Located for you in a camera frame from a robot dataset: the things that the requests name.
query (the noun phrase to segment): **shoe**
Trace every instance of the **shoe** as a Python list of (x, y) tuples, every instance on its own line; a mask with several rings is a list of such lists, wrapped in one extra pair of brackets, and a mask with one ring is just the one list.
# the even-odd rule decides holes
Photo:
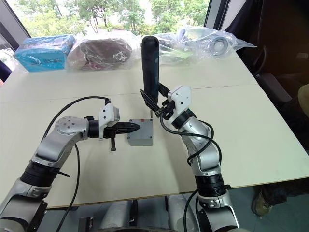
[(259, 217), (262, 217), (266, 214), (268, 214), (271, 209), (272, 205), (268, 204), (265, 199), (263, 198), (262, 191), (259, 193), (258, 196), (253, 200), (251, 209), (252, 211), (258, 215)]

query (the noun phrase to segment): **brown object in plastic bag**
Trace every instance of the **brown object in plastic bag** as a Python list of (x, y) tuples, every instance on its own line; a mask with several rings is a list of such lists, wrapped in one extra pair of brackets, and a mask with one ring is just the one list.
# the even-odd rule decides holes
[(88, 40), (79, 44), (87, 63), (82, 69), (110, 70), (126, 62), (132, 48), (122, 39)]

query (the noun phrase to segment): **black cable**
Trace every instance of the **black cable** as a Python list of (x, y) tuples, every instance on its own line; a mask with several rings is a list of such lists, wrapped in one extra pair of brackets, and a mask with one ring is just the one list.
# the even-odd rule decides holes
[[(71, 107), (73, 104), (77, 103), (77, 102), (80, 102), (82, 100), (86, 100), (86, 99), (104, 99), (105, 100), (105, 105), (107, 105), (108, 103), (111, 102), (111, 100), (109, 98), (105, 98), (105, 97), (101, 97), (101, 96), (88, 96), (88, 97), (83, 97), (83, 98), (79, 98), (77, 100), (74, 100), (72, 101), (71, 103), (67, 104), (65, 107), (63, 107), (55, 116), (54, 118), (52, 119), (52, 121), (49, 123), (44, 135), (43, 135), (43, 138), (42, 140), (47, 136), (50, 128), (52, 127), (53, 123), (56, 121), (56, 119), (65, 111), (67, 110), (69, 107)], [(78, 186), (79, 186), (79, 178), (80, 178), (80, 156), (79, 156), (79, 150), (78, 150), (78, 147), (77, 145), (75, 144), (75, 149), (76, 149), (76, 153), (77, 153), (77, 180), (76, 180), (76, 187), (75, 187), (75, 192), (74, 192), (74, 195), (73, 195), (73, 198), (71, 200), (71, 203), (69, 204), (68, 208), (66, 209), (66, 212), (65, 214), (63, 215), (59, 225), (58, 225), (58, 228), (56, 230), (56, 232), (59, 232), (60, 229), (61, 229), (61, 226), (67, 216), (67, 214), (69, 213), (70, 209), (72, 208), (72, 205), (74, 203), (74, 200), (75, 200), (75, 197), (76, 197), (76, 194), (77, 194), (77, 190), (78, 190)]]
[(71, 200), (71, 203), (69, 204), (69, 206), (68, 206), (66, 212), (64, 213), (64, 215), (63, 215), (63, 217), (62, 217), (62, 219), (61, 219), (61, 221), (60, 221), (60, 223), (59, 223), (59, 225), (58, 225), (58, 228), (57, 228), (56, 232), (59, 232), (59, 231), (60, 231), (61, 226), (62, 226), (64, 220), (66, 219), (67, 214), (68, 214), (69, 211), (71, 210), (71, 207), (72, 207), (72, 205), (73, 205), (73, 202), (74, 202), (74, 200), (75, 200), (75, 197), (76, 197), (76, 194), (77, 194), (77, 190), (78, 190), (79, 176), (80, 176), (80, 160), (79, 160), (79, 150), (78, 150), (78, 147), (77, 147), (76, 144), (75, 144), (74, 146), (75, 146), (76, 153), (77, 153), (77, 180), (76, 180), (75, 192), (74, 192), (73, 198), (72, 198), (72, 200)]
[(188, 198), (187, 200), (187, 203), (185, 204), (185, 207), (184, 207), (184, 212), (183, 212), (183, 229), (184, 229), (184, 232), (188, 232), (187, 230), (187, 210), (188, 210), (188, 207), (189, 207), (189, 203), (191, 201), (191, 199), (194, 197), (194, 195), (197, 193), (197, 189), (190, 195), (190, 197)]
[(219, 161), (220, 161), (220, 164), (221, 164), (221, 160), (222, 160), (222, 153), (221, 153), (221, 149), (219, 147), (219, 145), (213, 140), (213, 136), (214, 136), (214, 131), (213, 131), (213, 127), (207, 123), (207, 122), (204, 122), (204, 121), (200, 121), (204, 124), (206, 124), (210, 130), (211, 130), (211, 136), (208, 137), (208, 136), (205, 136), (205, 135), (202, 135), (202, 134), (194, 134), (194, 133), (185, 133), (185, 132), (178, 132), (178, 131), (175, 131), (175, 130), (171, 130), (170, 128), (168, 128), (164, 122), (163, 122), (163, 114), (160, 115), (160, 123), (161, 123), (161, 126), (163, 127), (163, 129), (165, 129), (167, 132), (169, 133), (172, 133), (172, 134), (177, 134), (177, 135), (184, 135), (184, 136), (195, 136), (195, 137), (201, 137), (201, 138), (204, 138), (204, 139), (208, 139), (208, 142), (200, 149), (198, 150), (196, 153), (190, 155), (188, 158), (187, 158), (187, 163), (191, 166), (191, 159), (194, 158), (195, 156), (199, 155), (202, 151), (204, 151), (207, 147), (209, 147), (209, 145), (211, 143), (213, 143), (217, 148), (218, 148), (218, 152), (219, 152)]
[(195, 214), (198, 215), (198, 197), (195, 199)]
[(107, 103), (110, 103), (111, 100), (109, 98), (105, 98), (105, 97), (100, 97), (100, 96), (89, 96), (89, 97), (83, 97), (83, 98), (79, 98), (75, 101), (72, 101), (71, 103), (67, 104), (65, 107), (63, 107), (59, 112), (58, 114), (55, 115), (55, 117), (52, 119), (52, 121), (49, 123), (44, 135), (43, 135), (43, 138), (42, 140), (47, 136), (50, 128), (52, 127), (53, 123), (56, 121), (56, 119), (60, 116), (60, 114), (62, 114), (63, 111), (65, 111), (66, 109), (68, 109), (70, 106), (72, 106), (73, 104), (77, 103), (77, 102), (80, 102), (82, 100), (85, 100), (85, 99), (91, 99), (91, 98), (98, 98), (98, 99), (104, 99), (105, 100), (105, 105)]

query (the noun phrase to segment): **floor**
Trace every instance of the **floor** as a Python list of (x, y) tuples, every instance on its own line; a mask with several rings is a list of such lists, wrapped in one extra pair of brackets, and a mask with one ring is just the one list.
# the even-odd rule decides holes
[[(265, 217), (257, 217), (251, 211), (251, 202), (256, 188), (237, 188), (230, 191), (236, 215), (241, 228), (251, 232), (305, 232), (309, 231), (309, 195), (291, 197), (288, 202), (275, 206)], [(138, 200), (138, 226), (168, 228), (168, 214), (165, 210), (164, 197)], [(77, 232), (79, 218), (94, 217), (95, 231), (109, 207), (107, 204), (81, 206), (69, 212), (61, 232)], [(64, 211), (49, 210), (38, 229), (38, 232), (54, 232)]]

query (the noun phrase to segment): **white table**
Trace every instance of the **white table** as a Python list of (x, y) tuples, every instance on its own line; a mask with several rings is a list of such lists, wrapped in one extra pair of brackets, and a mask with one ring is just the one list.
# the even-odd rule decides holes
[[(235, 54), (193, 66), (163, 66), (160, 82), (192, 89), (256, 84)], [(0, 91), (0, 102), (30, 102), (50, 99), (139, 93), (143, 89), (141, 62), (130, 70), (13, 72)]]
[[(221, 59), (206, 61), (198, 68), (182, 67), (180, 69), (183, 72), (177, 71), (176, 67), (163, 67), (160, 77), (162, 83), (168, 82), (168, 87), (194, 83), (191, 85), (190, 109), (198, 118), (214, 127), (214, 138), (223, 152), (222, 174), (225, 183), (235, 188), (309, 176), (308, 156), (280, 114), (239, 58), (234, 55), (227, 60), (234, 63), (232, 71), (225, 67), (227, 61)], [(126, 71), (132, 74), (126, 79), (121, 75), (124, 71), (64, 70), (27, 76), (13, 73), (8, 85), (0, 88), (0, 200), (22, 174), (51, 118), (77, 97), (104, 95), (111, 98), (120, 110), (121, 121), (149, 118), (149, 110), (139, 93), (142, 87), (141, 74), (139, 79), (136, 78), (141, 67), (135, 70), (136, 75), (132, 70)], [(163, 73), (169, 73), (169, 77), (163, 77)], [(52, 82), (51, 76), (54, 74), (57, 81)], [(19, 78), (24, 84), (13, 80), (13, 77)], [(55, 89), (50, 88), (56, 85), (67, 91), (55, 93)], [(102, 100), (86, 100), (72, 106), (63, 116), (93, 115), (97, 118), (103, 105)], [(109, 140), (99, 142), (98, 139), (89, 139), (79, 142), (78, 146), (81, 153), (81, 180), (75, 205), (196, 189), (194, 176), (186, 164), (187, 151), (180, 137), (165, 132), (156, 118), (154, 146), (130, 147), (126, 135), (116, 137), (115, 152), (110, 151)], [(71, 178), (56, 177), (46, 199), (49, 207), (66, 206), (72, 198), (76, 180), (75, 151), (62, 171), (71, 175)]]

